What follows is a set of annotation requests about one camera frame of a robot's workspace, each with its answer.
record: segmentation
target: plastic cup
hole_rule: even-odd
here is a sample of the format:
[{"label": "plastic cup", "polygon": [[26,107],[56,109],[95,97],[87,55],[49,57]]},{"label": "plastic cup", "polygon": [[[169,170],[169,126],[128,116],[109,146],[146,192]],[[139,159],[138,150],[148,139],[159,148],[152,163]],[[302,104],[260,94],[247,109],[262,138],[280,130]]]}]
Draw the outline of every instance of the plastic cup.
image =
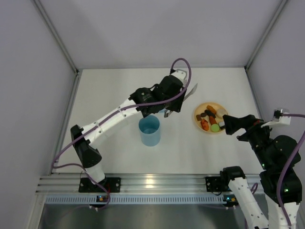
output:
[{"label": "plastic cup", "polygon": [[146,146],[155,146],[160,142],[160,121],[156,116],[149,115],[139,121],[139,130],[142,143]]}]

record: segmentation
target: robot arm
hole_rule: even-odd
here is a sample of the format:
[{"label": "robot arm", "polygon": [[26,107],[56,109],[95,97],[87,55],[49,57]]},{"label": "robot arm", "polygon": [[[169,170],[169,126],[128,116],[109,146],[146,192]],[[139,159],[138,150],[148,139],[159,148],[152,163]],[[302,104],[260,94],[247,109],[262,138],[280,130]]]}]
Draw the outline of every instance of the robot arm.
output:
[{"label": "robot arm", "polygon": [[151,88],[139,88],[130,95],[120,106],[99,120],[79,127],[71,128],[72,140],[82,136],[95,127],[95,130],[81,138],[73,147],[86,172],[96,182],[102,182],[105,174],[102,170],[102,156],[97,147],[116,131],[124,126],[139,120],[140,116],[146,117],[158,113],[160,110],[180,112],[185,92],[178,98],[168,102],[159,103],[177,96],[185,87],[187,74],[183,70],[171,71],[159,84]]},{"label": "robot arm", "polygon": [[275,139],[270,138],[269,126],[290,124],[290,117],[282,117],[284,110],[276,110],[274,119],[265,123],[253,115],[235,118],[224,115],[226,133],[232,135],[240,128],[246,132],[238,136],[239,141],[249,142],[264,171],[260,174],[268,204],[269,224],[262,214],[257,202],[249,190],[244,173],[240,167],[228,167],[221,171],[221,179],[235,194],[241,209],[246,217],[250,229],[294,229],[296,214],[302,200],[302,184],[293,170],[293,166],[301,160],[297,153],[290,164],[281,186],[281,199],[289,216],[291,226],[285,218],[276,196],[276,187],[281,171],[296,147],[296,141],[291,137],[280,135]]}]

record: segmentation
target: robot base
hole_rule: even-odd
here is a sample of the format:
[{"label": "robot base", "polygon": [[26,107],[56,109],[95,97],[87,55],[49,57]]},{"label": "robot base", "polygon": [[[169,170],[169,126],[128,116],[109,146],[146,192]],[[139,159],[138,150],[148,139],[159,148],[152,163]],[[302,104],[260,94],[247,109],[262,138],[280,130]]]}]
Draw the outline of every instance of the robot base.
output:
[{"label": "robot base", "polygon": [[[108,192],[118,193],[121,188],[120,177],[107,177],[100,183]],[[93,184],[87,177],[81,178],[80,186],[78,189],[80,193],[104,193],[97,185]]]}]

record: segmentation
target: plate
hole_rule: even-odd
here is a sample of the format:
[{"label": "plate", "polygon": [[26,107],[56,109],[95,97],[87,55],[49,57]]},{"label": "plate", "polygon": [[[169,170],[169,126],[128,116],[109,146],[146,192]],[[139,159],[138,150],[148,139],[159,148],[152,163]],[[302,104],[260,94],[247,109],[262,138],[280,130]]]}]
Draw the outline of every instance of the plate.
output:
[{"label": "plate", "polygon": [[[197,116],[197,115],[200,115],[201,113],[204,113],[204,111],[206,110],[206,107],[207,107],[208,105],[212,106],[216,111],[217,111],[218,109],[224,109],[224,110],[227,112],[227,110],[226,110],[223,106],[221,106],[221,105],[219,105],[219,104],[217,104],[217,103],[209,102],[209,103],[200,104],[200,105],[195,109],[195,112],[194,112],[194,120],[195,120],[195,122],[196,122],[196,125],[197,125],[202,131],[204,131],[204,132],[206,132],[206,133],[209,133],[209,134],[218,134],[218,133],[223,132],[225,129],[220,130],[220,131],[218,131],[218,132],[212,132],[212,131],[211,131],[211,123],[210,123],[210,121],[209,121],[209,117],[208,117],[208,116],[202,117],[202,118],[201,118],[201,119],[205,119],[205,120],[208,122],[208,124],[209,124],[209,130],[208,130],[208,131],[202,129],[201,121],[197,121],[196,116]],[[220,123],[220,122],[223,121],[223,119],[222,119],[222,118],[219,118],[217,115],[216,115],[215,120],[216,120],[217,123]]]}]

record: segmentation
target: white wall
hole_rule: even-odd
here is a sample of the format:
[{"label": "white wall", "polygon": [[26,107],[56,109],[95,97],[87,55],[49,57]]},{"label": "white wall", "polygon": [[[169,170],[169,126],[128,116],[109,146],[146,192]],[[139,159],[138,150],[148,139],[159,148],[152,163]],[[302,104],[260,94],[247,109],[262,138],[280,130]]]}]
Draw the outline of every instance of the white wall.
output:
[{"label": "white wall", "polygon": [[245,66],[280,0],[41,0],[79,68]]},{"label": "white wall", "polygon": [[[250,68],[250,79],[264,119],[270,119],[277,107],[305,114],[304,12],[304,0],[289,1]],[[289,127],[274,129],[273,136],[284,134],[298,141],[304,130],[305,119],[293,118]],[[302,161],[296,165],[296,172],[305,187],[305,146],[299,152]]]},{"label": "white wall", "polygon": [[30,0],[2,0],[0,30],[0,225],[22,229],[74,76]]}]

